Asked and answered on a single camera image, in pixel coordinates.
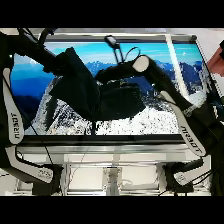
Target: television screen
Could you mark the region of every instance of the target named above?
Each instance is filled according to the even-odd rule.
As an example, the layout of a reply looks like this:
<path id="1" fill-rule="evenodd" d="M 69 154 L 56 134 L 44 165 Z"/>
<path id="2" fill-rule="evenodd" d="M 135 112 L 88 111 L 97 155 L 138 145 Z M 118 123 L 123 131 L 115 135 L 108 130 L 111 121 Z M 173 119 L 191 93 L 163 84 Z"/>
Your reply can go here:
<path id="1" fill-rule="evenodd" d="M 46 42 L 45 45 L 56 55 L 64 52 L 66 48 L 73 47 L 93 76 L 101 69 L 116 65 L 112 49 L 103 41 Z M 126 61 L 133 60 L 140 49 L 141 54 L 155 60 L 178 91 L 182 92 L 180 86 L 184 86 L 187 93 L 185 97 L 191 103 L 200 105 L 207 99 L 222 118 L 224 111 L 220 97 L 197 45 L 187 42 L 173 45 L 183 77 L 182 85 L 177 82 L 170 49 L 166 42 L 135 41 L 120 44 L 124 56 L 131 48 L 138 47 L 127 55 Z M 65 102 L 49 95 L 57 79 L 58 77 L 52 73 L 43 72 L 43 66 L 33 59 L 15 56 L 15 66 L 11 73 L 12 92 L 19 107 L 32 120 L 38 135 L 91 135 L 91 122 L 83 119 Z M 126 119 L 96 122 L 96 135 L 179 134 L 176 116 L 171 107 L 155 97 L 157 91 L 144 77 L 126 78 L 121 82 L 139 85 L 145 109 Z M 25 121 L 24 126 L 25 135 L 35 135 Z"/>

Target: mountain image on screen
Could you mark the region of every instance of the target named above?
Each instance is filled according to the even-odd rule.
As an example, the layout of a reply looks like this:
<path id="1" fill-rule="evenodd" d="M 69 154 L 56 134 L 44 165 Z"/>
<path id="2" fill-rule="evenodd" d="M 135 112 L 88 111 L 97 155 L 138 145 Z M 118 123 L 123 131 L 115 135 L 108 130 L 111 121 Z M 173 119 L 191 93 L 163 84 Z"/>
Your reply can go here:
<path id="1" fill-rule="evenodd" d="M 176 85 L 173 65 L 160 62 L 159 60 L 156 60 L 156 63 L 170 77 L 174 85 Z M 202 63 L 196 61 L 193 65 L 181 62 L 179 64 L 189 94 L 200 90 L 202 84 L 199 72 L 202 70 Z M 115 66 L 116 64 L 95 61 L 88 62 L 85 65 L 92 75 L 95 76 L 99 70 Z M 41 65 L 38 65 L 36 69 L 33 69 L 33 67 L 32 69 L 28 69 L 26 64 L 25 70 L 15 71 L 20 72 L 25 78 L 13 80 L 12 89 L 20 106 L 32 117 L 33 125 L 39 130 L 39 133 L 43 135 L 84 134 L 84 131 L 86 131 L 87 134 L 90 134 L 91 122 L 85 121 L 66 103 L 54 99 L 48 94 L 54 86 L 53 80 L 57 78 L 54 79 L 52 74 L 47 74 L 48 76 L 45 77 L 46 73 L 42 71 L 43 67 Z M 134 118 L 97 122 L 99 128 L 96 134 L 178 133 L 176 117 L 172 109 L 167 103 L 154 98 L 157 92 L 148 84 L 144 77 L 127 78 L 123 81 L 139 85 L 146 109 Z M 134 129 L 136 123 L 141 128 Z M 28 128 L 26 134 L 34 133 Z"/>

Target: screen bezel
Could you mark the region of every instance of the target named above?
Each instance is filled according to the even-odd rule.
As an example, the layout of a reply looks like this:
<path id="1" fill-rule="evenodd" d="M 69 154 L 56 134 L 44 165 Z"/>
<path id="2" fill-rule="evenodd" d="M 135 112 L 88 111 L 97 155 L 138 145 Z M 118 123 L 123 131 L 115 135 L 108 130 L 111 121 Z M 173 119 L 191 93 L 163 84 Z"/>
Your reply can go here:
<path id="1" fill-rule="evenodd" d="M 120 43 L 161 42 L 167 43 L 170 34 L 123 34 L 123 33 L 55 33 L 46 42 L 102 42 L 106 35 L 113 35 Z M 170 35 L 173 42 L 192 43 L 193 35 Z M 103 146 L 103 145 L 157 145 L 184 144 L 180 134 L 150 135 L 25 135 L 20 145 L 39 146 Z"/>

